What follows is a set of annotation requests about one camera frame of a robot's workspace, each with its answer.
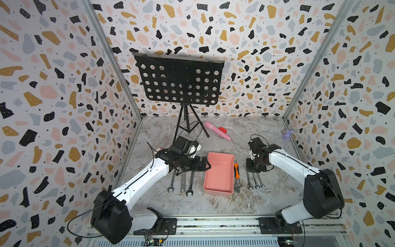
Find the short silver open-end wrench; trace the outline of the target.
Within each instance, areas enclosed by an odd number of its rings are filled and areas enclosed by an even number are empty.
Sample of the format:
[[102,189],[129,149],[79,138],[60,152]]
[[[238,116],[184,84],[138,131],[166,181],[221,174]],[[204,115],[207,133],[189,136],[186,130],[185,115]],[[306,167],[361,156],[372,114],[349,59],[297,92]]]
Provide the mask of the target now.
[[258,177],[258,180],[259,180],[259,182],[260,182],[260,187],[261,187],[262,189],[264,189],[264,188],[265,188],[265,185],[264,185],[264,183],[263,183],[263,180],[261,179],[261,174],[258,173],[258,174],[257,174],[257,177]]

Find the medium silver combination wrench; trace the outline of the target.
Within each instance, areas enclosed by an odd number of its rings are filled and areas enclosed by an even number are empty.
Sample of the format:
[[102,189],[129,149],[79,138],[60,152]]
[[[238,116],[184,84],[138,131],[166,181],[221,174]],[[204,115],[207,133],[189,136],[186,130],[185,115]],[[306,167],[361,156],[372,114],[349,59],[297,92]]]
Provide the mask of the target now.
[[168,193],[174,192],[174,180],[175,180],[175,172],[172,174],[171,183],[167,189]]

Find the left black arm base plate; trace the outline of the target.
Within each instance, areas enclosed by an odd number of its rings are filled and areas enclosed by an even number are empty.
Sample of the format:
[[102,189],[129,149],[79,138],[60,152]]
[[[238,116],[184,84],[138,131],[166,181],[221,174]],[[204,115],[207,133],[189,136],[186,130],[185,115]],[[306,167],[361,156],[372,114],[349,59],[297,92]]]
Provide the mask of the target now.
[[177,218],[158,219],[150,229],[143,230],[148,235],[175,235],[177,232]]

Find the long silver combination wrench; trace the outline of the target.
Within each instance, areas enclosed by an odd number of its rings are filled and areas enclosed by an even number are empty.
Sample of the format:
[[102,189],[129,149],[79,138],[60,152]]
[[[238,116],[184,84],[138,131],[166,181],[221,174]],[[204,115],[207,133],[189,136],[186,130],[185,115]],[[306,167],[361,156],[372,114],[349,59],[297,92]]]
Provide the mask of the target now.
[[181,174],[181,186],[180,186],[180,192],[184,194],[186,192],[186,173],[183,172]]

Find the orange handled adjustable wrench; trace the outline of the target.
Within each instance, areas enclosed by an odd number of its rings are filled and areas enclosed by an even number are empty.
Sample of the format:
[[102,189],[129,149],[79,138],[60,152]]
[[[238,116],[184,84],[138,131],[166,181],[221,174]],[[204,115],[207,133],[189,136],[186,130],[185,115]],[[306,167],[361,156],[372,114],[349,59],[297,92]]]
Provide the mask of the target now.
[[239,164],[236,163],[234,165],[234,173],[235,173],[235,183],[234,183],[234,191],[239,193],[240,189],[243,187],[240,181],[240,172],[239,172]]

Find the small silver combination wrench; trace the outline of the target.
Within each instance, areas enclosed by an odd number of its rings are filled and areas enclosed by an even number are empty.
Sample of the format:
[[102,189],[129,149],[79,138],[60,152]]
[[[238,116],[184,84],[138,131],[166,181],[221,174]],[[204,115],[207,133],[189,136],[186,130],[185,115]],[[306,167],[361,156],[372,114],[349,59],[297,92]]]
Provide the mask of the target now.
[[256,189],[260,189],[260,184],[259,184],[258,181],[257,181],[256,173],[252,173],[252,176],[253,176],[253,179],[254,179],[255,188],[256,188]]

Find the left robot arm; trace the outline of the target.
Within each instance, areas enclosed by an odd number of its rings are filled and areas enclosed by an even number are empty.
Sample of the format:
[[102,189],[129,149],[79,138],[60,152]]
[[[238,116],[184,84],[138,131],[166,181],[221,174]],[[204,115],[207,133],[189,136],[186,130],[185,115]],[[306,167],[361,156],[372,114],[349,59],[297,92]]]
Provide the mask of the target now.
[[207,171],[211,165],[197,152],[201,145],[182,136],[169,147],[153,151],[153,159],[136,176],[112,191],[103,191],[94,201],[91,225],[111,244],[121,242],[130,231],[138,234],[158,234],[163,230],[163,215],[152,207],[133,211],[140,197],[158,180],[175,171]]

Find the smallest silver combination wrench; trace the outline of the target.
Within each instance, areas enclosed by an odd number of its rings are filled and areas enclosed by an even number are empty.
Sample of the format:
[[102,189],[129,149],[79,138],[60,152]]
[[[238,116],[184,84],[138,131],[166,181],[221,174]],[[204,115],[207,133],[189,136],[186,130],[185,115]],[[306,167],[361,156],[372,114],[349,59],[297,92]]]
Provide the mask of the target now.
[[246,178],[247,178],[247,189],[248,189],[249,191],[252,191],[252,190],[253,190],[253,186],[252,186],[252,184],[251,184],[250,174],[249,174],[249,172],[247,171],[247,169],[245,169],[245,172],[246,172]]

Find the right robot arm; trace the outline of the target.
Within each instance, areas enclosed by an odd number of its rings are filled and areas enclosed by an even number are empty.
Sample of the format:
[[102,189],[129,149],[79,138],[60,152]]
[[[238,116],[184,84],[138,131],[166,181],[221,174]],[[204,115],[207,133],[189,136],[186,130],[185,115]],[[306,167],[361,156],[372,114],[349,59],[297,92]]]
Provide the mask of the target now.
[[277,167],[303,186],[301,202],[276,212],[275,225],[280,230],[299,221],[321,219],[344,208],[345,200],[332,170],[310,166],[276,144],[264,144],[259,137],[251,139],[248,145],[251,155],[246,159],[248,172],[259,174]]

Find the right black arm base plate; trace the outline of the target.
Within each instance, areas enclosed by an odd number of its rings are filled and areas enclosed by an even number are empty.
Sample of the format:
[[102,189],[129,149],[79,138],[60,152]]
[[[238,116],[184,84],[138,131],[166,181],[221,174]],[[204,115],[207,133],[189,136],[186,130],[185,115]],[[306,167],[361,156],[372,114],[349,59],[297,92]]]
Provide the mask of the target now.
[[277,217],[260,217],[258,225],[261,234],[301,234],[303,233],[300,223],[288,224]]

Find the large silver combination wrench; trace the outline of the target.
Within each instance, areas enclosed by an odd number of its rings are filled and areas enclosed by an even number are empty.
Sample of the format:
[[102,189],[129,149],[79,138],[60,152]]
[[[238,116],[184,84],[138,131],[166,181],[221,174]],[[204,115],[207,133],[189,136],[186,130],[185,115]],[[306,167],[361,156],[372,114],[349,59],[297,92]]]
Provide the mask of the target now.
[[186,196],[188,196],[188,197],[192,197],[192,196],[193,196],[194,174],[195,174],[195,172],[192,171],[192,172],[191,172],[190,181],[189,181],[189,187],[188,187],[188,189],[186,190]]

